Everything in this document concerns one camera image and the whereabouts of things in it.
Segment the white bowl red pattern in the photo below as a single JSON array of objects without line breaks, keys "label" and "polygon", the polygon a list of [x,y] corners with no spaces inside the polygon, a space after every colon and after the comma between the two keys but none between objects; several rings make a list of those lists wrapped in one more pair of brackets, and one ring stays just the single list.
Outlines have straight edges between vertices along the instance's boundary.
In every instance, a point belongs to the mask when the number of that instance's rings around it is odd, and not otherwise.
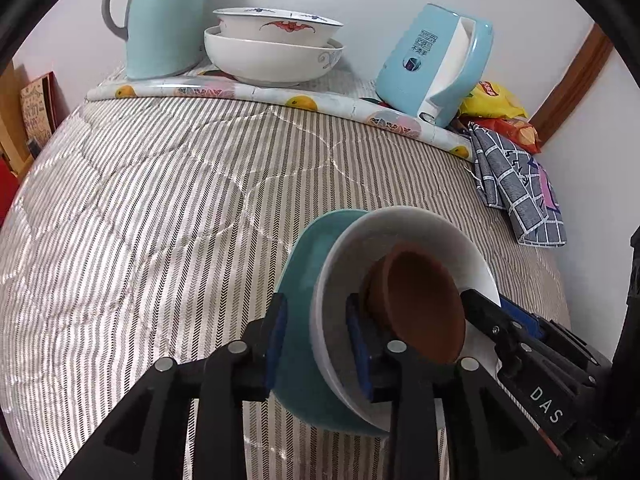
[{"label": "white bowl red pattern", "polygon": [[324,46],[344,24],[318,14],[253,6],[213,10],[222,36],[246,40]]}]

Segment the teal square plate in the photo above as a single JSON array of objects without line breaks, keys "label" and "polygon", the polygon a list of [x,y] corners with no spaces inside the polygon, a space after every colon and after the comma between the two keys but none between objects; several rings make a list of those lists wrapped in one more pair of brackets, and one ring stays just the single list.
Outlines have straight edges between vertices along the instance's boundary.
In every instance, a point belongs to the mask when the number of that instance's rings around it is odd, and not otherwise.
[{"label": "teal square plate", "polygon": [[309,426],[383,437],[385,432],[350,410],[326,384],[310,340],[310,308],[318,275],[338,237],[362,217],[361,209],[329,211],[311,221],[296,240],[276,288],[288,304],[288,324],[273,392],[290,413]]}]

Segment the white round bowl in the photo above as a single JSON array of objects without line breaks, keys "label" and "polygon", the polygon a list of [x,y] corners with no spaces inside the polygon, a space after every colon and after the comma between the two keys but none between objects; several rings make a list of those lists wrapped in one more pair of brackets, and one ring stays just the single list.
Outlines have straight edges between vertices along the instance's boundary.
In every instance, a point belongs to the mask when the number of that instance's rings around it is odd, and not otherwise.
[{"label": "white round bowl", "polygon": [[370,267],[400,242],[416,243],[442,263],[460,292],[474,289],[494,304],[498,287],[476,245],[456,226],[434,212],[393,206],[366,212],[333,243],[322,264],[310,307],[310,340],[318,369],[355,421],[358,434],[390,431],[392,406],[371,403],[360,390],[346,326],[346,300],[358,292]]}]

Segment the striped quilted table cover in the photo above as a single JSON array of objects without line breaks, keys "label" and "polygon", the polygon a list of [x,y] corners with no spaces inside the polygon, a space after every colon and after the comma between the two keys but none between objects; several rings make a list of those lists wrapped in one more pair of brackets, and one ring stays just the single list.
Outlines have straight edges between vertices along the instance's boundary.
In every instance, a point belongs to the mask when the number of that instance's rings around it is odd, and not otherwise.
[{"label": "striped quilted table cover", "polygon": [[82,104],[1,229],[1,408],[27,472],[56,478],[157,359],[239,337],[309,222],[393,205],[440,214],[503,295],[570,319],[552,250],[519,245],[456,156],[262,103]]}]

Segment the light blue electric kettle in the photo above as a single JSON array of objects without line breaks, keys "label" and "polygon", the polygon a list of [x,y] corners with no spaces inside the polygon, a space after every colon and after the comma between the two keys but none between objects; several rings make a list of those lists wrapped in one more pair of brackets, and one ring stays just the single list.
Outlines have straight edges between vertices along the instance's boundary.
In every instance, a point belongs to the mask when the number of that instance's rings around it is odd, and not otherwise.
[{"label": "light blue electric kettle", "polygon": [[376,94],[395,110],[444,128],[480,81],[493,42],[488,21],[429,3],[383,64]]}]

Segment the yellow chips bag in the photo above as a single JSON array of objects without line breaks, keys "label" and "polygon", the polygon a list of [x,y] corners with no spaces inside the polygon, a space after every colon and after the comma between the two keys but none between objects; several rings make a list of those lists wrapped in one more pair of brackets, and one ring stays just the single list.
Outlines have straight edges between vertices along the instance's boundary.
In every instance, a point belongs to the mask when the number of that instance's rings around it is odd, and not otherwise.
[{"label": "yellow chips bag", "polygon": [[526,109],[501,84],[479,81],[459,106],[459,114],[480,118],[527,118]]}]

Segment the grey checked cloth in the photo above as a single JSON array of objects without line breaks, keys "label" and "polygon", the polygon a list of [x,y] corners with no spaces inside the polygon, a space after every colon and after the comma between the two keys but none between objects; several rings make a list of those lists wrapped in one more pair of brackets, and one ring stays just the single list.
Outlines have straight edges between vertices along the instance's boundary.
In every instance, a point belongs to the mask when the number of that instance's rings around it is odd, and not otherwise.
[{"label": "grey checked cloth", "polygon": [[473,178],[485,206],[506,214],[518,244],[564,246],[565,224],[544,167],[494,130],[471,122],[468,131],[474,150]]}]

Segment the fruit print folded oilcloth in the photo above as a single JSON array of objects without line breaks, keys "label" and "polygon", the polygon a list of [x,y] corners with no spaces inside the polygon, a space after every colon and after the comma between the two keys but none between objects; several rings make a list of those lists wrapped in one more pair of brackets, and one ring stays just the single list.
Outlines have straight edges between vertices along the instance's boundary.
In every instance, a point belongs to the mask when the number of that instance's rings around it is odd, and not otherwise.
[{"label": "fruit print folded oilcloth", "polygon": [[89,101],[135,98],[203,98],[238,100],[308,110],[360,122],[398,136],[416,140],[469,162],[474,158],[472,143],[465,136],[430,122],[393,110],[369,96],[372,84],[344,70],[291,88],[246,84],[204,65],[183,75],[145,80],[104,81],[88,91]]}]

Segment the white bowl grey pattern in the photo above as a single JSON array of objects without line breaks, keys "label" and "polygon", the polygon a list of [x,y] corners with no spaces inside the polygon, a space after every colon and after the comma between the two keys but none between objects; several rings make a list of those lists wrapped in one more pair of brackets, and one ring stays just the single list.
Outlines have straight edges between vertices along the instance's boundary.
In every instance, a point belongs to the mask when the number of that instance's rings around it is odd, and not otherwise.
[{"label": "white bowl grey pattern", "polygon": [[207,56],[240,81],[266,86],[294,86],[323,77],[341,59],[344,46],[329,39],[323,47],[228,38],[220,27],[204,30]]}]

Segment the red chips bag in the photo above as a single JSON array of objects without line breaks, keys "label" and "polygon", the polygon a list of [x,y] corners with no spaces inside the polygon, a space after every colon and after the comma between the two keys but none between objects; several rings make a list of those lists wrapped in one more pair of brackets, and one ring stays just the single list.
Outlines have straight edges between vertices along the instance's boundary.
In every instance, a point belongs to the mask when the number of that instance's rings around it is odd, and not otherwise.
[{"label": "red chips bag", "polygon": [[536,128],[525,120],[518,118],[480,118],[470,117],[470,122],[495,131],[516,144],[529,154],[541,152],[540,139]]}]

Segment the small brown bowl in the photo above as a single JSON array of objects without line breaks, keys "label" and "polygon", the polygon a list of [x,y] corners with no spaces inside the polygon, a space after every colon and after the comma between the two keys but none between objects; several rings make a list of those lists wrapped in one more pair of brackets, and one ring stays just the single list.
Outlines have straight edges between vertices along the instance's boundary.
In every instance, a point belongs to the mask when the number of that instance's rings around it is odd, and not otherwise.
[{"label": "small brown bowl", "polygon": [[373,263],[360,301],[382,330],[420,356],[436,364],[460,356],[465,340],[460,292],[447,269],[421,246],[398,243]]}]

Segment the wooden door frame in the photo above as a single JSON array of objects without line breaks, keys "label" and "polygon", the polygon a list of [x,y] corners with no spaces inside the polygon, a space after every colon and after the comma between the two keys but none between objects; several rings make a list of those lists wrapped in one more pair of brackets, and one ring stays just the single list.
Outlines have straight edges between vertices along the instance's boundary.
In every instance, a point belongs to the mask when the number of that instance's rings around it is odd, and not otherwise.
[{"label": "wooden door frame", "polygon": [[611,40],[598,24],[593,24],[564,76],[529,121],[538,132],[541,146],[549,142],[582,102],[612,51]]}]

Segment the red cardboard box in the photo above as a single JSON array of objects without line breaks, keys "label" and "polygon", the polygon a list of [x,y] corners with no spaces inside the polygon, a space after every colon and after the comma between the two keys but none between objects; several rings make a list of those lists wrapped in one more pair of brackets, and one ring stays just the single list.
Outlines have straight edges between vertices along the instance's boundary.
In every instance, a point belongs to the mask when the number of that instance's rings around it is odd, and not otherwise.
[{"label": "red cardboard box", "polygon": [[4,159],[0,160],[0,226],[8,214],[14,197],[20,188],[17,177]]}]

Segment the light blue thermos jug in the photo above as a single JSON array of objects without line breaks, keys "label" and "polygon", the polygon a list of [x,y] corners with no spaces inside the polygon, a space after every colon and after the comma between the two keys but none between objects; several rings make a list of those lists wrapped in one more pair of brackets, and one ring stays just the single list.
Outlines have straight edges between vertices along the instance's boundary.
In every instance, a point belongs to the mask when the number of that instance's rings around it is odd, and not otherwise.
[{"label": "light blue thermos jug", "polygon": [[111,1],[102,0],[102,18],[125,41],[128,78],[174,76],[201,62],[204,0],[128,0],[122,26],[112,17]]}]

